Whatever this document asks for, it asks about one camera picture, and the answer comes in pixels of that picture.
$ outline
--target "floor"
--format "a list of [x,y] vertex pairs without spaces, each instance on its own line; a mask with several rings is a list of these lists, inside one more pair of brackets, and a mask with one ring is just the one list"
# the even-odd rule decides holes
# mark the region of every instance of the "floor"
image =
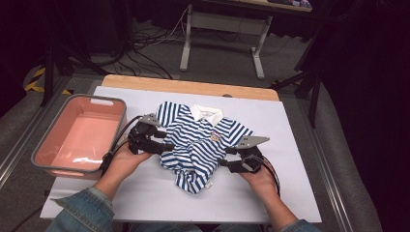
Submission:
[[[137,35],[164,33],[150,23],[137,23]],[[155,60],[174,79],[269,88],[274,80],[284,80],[295,75],[294,67],[308,43],[300,38],[270,35],[262,49],[261,60],[265,79],[258,80],[249,50],[257,37],[208,30],[194,30],[189,68],[179,71],[183,49],[183,35],[178,28],[174,36],[162,43],[147,45],[138,52]],[[112,60],[96,55],[95,63]],[[162,78],[166,73],[156,64],[130,50],[114,64],[102,66],[105,70],[124,74]],[[42,67],[34,67],[27,74],[26,83]],[[39,107],[43,93],[28,91],[26,98],[0,119],[3,136],[0,138],[0,227],[11,231],[24,218],[42,206],[44,193],[50,190],[54,178],[35,167],[31,155],[44,135],[49,123],[69,96],[58,94],[68,90],[74,94],[92,93],[103,76],[76,66],[73,76],[55,74],[55,97],[45,107]],[[43,85],[41,78],[38,86]],[[297,85],[278,91],[301,157],[316,197],[323,222],[317,226],[323,231],[381,231],[380,222],[365,187],[357,173],[354,161],[344,139],[337,113],[325,88],[321,88],[316,115],[316,129],[307,120],[309,100],[299,100],[293,95]],[[35,214],[19,231],[43,231],[48,220]]]

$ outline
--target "small shirt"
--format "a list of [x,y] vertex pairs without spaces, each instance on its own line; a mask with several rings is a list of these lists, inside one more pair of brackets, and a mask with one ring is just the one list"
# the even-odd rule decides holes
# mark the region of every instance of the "small shirt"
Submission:
[[220,109],[194,104],[192,107],[166,101],[157,110],[161,126],[166,128],[164,143],[175,148],[161,155],[161,165],[176,174],[176,185],[197,194],[211,180],[224,149],[238,144],[253,131],[226,118]]

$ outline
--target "white paper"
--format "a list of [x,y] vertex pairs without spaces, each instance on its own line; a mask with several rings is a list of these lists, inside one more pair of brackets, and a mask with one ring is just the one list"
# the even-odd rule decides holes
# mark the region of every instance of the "white paper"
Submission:
[[[270,141],[258,145],[262,154],[278,173],[281,199],[298,217],[321,222],[321,217],[302,163],[285,110],[280,101],[257,101],[175,94],[141,90],[98,87],[95,95],[119,98],[127,104],[127,118],[155,113],[165,102],[186,105],[198,103],[219,108],[225,117],[250,128]],[[187,221],[187,222],[269,222],[268,215],[238,174],[219,167],[211,188],[197,195],[175,186],[172,171],[159,164],[158,155],[143,162],[121,186],[113,200],[115,217],[127,221]],[[90,187],[94,181],[56,178],[44,205],[41,218],[55,218],[61,211],[49,198],[72,195]]]

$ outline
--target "plastic container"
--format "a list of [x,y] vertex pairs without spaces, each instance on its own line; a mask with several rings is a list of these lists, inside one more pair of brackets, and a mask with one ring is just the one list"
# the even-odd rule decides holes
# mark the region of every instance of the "plastic container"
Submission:
[[100,165],[127,123],[120,99],[73,95],[54,118],[32,155],[52,176],[98,180]]

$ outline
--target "blue and white striped shirt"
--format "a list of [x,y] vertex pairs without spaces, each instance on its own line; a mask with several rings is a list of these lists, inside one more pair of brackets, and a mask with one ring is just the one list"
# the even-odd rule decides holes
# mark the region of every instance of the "blue and white striped shirt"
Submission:
[[198,193],[218,168],[224,149],[235,146],[243,135],[253,131],[223,117],[221,110],[200,105],[189,108],[173,102],[162,103],[157,110],[161,126],[166,128],[164,143],[173,143],[172,152],[161,155],[161,165],[174,170],[176,185]]

